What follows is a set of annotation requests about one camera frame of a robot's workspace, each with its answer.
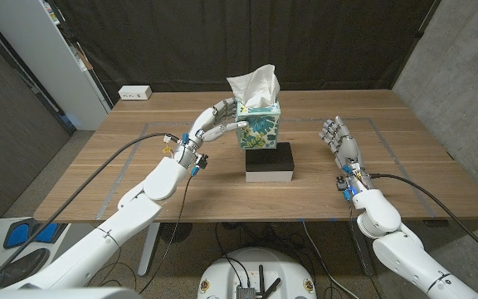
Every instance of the floral tissue box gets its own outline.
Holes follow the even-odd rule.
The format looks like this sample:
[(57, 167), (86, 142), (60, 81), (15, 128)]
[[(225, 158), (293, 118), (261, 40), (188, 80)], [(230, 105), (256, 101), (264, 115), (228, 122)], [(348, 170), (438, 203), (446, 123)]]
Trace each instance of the floral tissue box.
[(236, 121), (248, 121), (248, 126), (237, 129), (239, 147), (245, 150), (275, 149), (278, 144), (280, 104), (250, 108), (237, 102)]

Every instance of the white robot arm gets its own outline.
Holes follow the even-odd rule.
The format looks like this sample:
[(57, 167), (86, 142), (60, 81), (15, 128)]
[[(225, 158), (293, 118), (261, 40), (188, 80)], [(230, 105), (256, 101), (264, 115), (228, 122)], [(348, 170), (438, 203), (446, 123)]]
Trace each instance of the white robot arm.
[(360, 231), (374, 239), (373, 251), (379, 261), (414, 284), (430, 298), (471, 299), (477, 293), (447, 271), (423, 248), (418, 236), (401, 221), (399, 212), (383, 193), (374, 188), (364, 171), (361, 152), (344, 122), (337, 116), (328, 120), (319, 137), (335, 155), (344, 171), (337, 185), (344, 197), (364, 210), (357, 218)]
[(24, 287), (60, 289), (83, 287), (128, 239), (148, 227), (158, 216), (161, 206), (155, 200), (169, 198), (194, 164), (194, 176), (207, 164), (207, 155), (199, 154), (204, 141), (213, 141), (224, 133), (247, 125), (242, 121), (218, 125), (235, 113), (236, 102), (227, 99), (205, 110), (194, 122), (189, 133), (178, 141), (174, 159), (164, 157), (147, 178), (132, 188), (119, 201), (119, 211), (82, 238), (51, 265), (7, 289)]

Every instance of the table leg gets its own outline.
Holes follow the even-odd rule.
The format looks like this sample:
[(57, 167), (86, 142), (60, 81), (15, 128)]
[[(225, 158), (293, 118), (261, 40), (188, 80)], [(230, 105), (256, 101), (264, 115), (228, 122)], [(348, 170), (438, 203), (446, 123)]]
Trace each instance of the table leg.
[(147, 231), (147, 238), (145, 239), (145, 245), (141, 252), (141, 259), (139, 260), (138, 276), (145, 277), (149, 273), (150, 262), (153, 258), (154, 245), (158, 239), (160, 223), (151, 223), (149, 230)]

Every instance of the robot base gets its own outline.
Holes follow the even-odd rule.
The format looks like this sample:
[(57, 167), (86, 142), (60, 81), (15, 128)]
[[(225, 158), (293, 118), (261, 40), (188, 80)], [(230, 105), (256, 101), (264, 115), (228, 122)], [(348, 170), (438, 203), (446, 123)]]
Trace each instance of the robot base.
[[(248, 271), (250, 287), (260, 292), (259, 266), (263, 266), (265, 291), (280, 278), (276, 289), (268, 299), (299, 298), (315, 299), (316, 290), (311, 275), (294, 259), (269, 248), (241, 248), (227, 254)], [(230, 260), (247, 288), (246, 273), (239, 263)], [(198, 299), (237, 298), (239, 279), (226, 258), (217, 259), (202, 275), (198, 285)]]

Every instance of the black curtain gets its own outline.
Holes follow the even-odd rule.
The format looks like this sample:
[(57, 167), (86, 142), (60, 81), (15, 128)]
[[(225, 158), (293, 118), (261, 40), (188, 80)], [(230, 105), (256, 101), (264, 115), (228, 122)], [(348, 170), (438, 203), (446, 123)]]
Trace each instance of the black curtain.
[(282, 90), (389, 88), (433, 0), (57, 0), (112, 99), (122, 85), (229, 91), (276, 66)]

